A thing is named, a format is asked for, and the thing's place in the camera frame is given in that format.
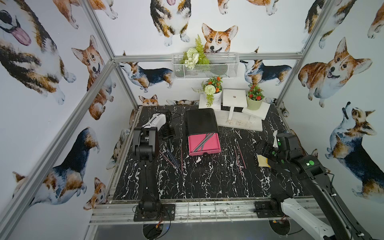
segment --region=green flower pot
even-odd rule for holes
[[[248,96],[247,96],[247,108],[249,110],[257,110],[260,108],[260,106],[262,105],[262,102],[263,100],[260,100],[260,101],[255,101],[255,100],[252,100],[250,99]]]

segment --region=mounting plate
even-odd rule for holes
[[[167,221],[174,221],[175,220],[175,204],[162,204],[161,205],[161,215],[164,217],[164,222]],[[141,212],[138,210],[138,207],[136,207],[135,210],[135,216],[133,218],[134,222],[153,222],[156,221],[154,219],[149,219],[143,215],[141,215]]]

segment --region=gray floor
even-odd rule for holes
[[[296,232],[301,227],[290,221],[291,231]],[[289,235],[287,237],[276,234],[267,220],[238,221],[238,222],[203,222],[203,223],[172,223],[171,228],[162,240],[199,239],[199,240],[312,240],[306,232]],[[145,240],[142,225],[100,225],[94,240]]]

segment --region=black marble table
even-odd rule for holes
[[[221,153],[207,156],[189,156],[188,140],[185,135],[184,113],[196,106],[158,106],[143,107],[137,126],[145,124],[157,111],[170,110],[181,114],[174,118],[171,126],[175,128],[173,148],[171,149],[180,163],[180,147],[183,153],[183,169],[180,173],[161,155],[156,160],[157,188],[160,199],[222,199],[269,197],[285,189],[294,196],[308,196],[306,190],[296,178],[287,178],[266,167],[255,166],[256,143],[262,139],[273,143],[273,132],[285,129],[280,115],[271,105],[263,121],[263,131],[219,127]],[[241,172],[237,166],[234,147],[240,145],[247,168],[240,159]],[[160,142],[160,151],[165,152],[165,142]],[[131,149],[124,163],[122,173],[114,193],[113,200],[136,200],[139,192],[138,162],[132,158]]]

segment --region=potted plant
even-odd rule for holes
[[[205,93],[207,98],[207,107],[211,107],[213,104],[221,104],[221,93],[223,86],[221,77],[212,77],[204,83],[201,83],[201,89],[193,89],[197,93]]]
[[[259,85],[251,85],[249,88],[249,91],[247,92],[247,108],[249,110],[257,110],[260,108],[263,102],[263,94],[262,89],[259,87]]]

